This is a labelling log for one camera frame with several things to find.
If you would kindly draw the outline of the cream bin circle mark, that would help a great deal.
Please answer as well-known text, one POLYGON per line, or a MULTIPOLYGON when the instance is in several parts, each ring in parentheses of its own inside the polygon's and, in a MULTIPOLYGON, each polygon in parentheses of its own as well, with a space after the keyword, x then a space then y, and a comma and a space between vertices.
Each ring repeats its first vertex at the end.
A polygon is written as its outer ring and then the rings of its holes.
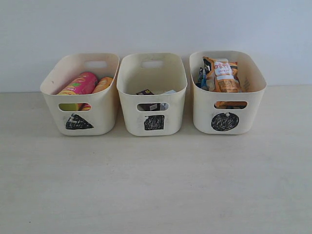
POLYGON ((239 135, 248 132, 256 116, 267 83, 253 59, 239 51, 202 51, 189 57, 193 123, 206 134, 239 135), (197 87, 203 57, 238 63, 241 93, 217 93, 197 87))

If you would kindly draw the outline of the blue noodle bag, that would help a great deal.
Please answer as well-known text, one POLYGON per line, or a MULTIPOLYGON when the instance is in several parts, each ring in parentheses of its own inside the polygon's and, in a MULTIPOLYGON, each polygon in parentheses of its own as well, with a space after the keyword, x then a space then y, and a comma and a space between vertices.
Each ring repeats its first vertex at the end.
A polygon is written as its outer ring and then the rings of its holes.
POLYGON ((198 80, 195 83, 198 88, 201 88, 206 91, 213 91, 215 89, 214 80, 213 79, 207 79, 205 70, 200 67, 199 73, 198 73, 198 80))

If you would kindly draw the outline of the white blue milk carton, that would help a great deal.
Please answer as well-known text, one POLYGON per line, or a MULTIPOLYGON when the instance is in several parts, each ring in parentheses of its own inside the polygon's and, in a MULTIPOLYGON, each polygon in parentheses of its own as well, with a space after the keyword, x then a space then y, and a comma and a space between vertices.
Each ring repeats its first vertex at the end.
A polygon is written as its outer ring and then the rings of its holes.
MULTIPOLYGON (((162 93, 163 95, 170 95, 170 94, 174 94, 176 93, 175 90, 170 90, 170 91, 167 91, 165 93, 162 93)), ((164 110, 167 110, 169 107, 169 104, 168 103, 160 103, 160 110, 161 111, 164 111, 164 110)))

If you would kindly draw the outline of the orange white noodle bag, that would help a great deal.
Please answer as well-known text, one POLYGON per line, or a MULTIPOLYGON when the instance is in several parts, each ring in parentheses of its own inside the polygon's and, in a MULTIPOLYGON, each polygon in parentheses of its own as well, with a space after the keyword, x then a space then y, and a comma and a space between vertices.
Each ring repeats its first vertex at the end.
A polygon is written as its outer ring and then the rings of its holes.
POLYGON ((241 93, 237 62, 226 58, 203 57, 206 87, 210 92, 241 93))

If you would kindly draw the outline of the yellow chips can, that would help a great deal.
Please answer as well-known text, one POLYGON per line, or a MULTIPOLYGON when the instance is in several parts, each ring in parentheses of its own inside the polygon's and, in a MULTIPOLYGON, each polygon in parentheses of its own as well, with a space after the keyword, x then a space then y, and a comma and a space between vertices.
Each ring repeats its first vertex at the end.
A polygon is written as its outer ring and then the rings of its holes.
POLYGON ((98 93, 98 92, 101 92, 105 89, 107 89, 113 82, 113 78, 111 77, 103 77, 99 83, 97 84, 97 86, 94 88, 93 90, 93 94, 94 93, 98 93))

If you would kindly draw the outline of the dark purple small box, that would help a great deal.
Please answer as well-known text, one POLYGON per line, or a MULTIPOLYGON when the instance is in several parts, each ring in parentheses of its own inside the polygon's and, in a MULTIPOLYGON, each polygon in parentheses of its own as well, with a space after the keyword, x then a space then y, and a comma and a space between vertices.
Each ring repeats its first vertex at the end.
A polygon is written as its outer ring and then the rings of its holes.
MULTIPOLYGON (((136 95, 154 95, 149 89, 140 91, 136 93, 136 95)), ((160 103, 141 103, 137 105, 137 109, 139 111, 159 111, 160 110, 160 103)))

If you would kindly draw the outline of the pink chips can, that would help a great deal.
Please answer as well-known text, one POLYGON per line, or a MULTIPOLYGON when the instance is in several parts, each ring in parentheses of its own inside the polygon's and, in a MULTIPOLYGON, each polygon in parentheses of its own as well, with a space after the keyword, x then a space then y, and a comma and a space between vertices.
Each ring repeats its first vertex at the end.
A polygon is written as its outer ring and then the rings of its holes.
MULTIPOLYGON (((70 84, 63 88, 58 95, 87 95, 91 94, 98 83, 98 78, 91 72, 83 72, 70 84)), ((63 111, 78 111, 83 103, 61 103, 59 108, 63 111)))

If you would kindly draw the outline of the cream bin triangle mark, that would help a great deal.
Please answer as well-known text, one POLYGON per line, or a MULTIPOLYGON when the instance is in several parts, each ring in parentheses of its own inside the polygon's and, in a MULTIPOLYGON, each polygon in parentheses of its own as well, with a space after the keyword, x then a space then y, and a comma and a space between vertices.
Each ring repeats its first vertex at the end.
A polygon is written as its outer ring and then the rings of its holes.
POLYGON ((113 129, 120 106, 116 88, 119 56, 82 53, 63 57, 40 86, 58 130, 67 136, 96 136, 113 129), (111 77, 105 90, 86 95, 61 96, 60 91, 83 72, 111 77))

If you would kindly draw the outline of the cream bin square mark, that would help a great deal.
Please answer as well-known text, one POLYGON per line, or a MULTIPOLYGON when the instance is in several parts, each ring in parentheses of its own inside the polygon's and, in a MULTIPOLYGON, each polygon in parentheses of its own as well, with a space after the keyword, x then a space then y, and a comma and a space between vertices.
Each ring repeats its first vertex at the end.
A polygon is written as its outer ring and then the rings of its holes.
POLYGON ((182 125, 187 77, 180 56, 172 53, 138 53, 124 57, 117 90, 125 126, 135 136, 167 136, 182 125), (149 89, 154 95, 136 95, 149 89), (176 93, 163 95, 170 90, 176 93), (164 111, 139 111, 141 103, 168 103, 164 111))

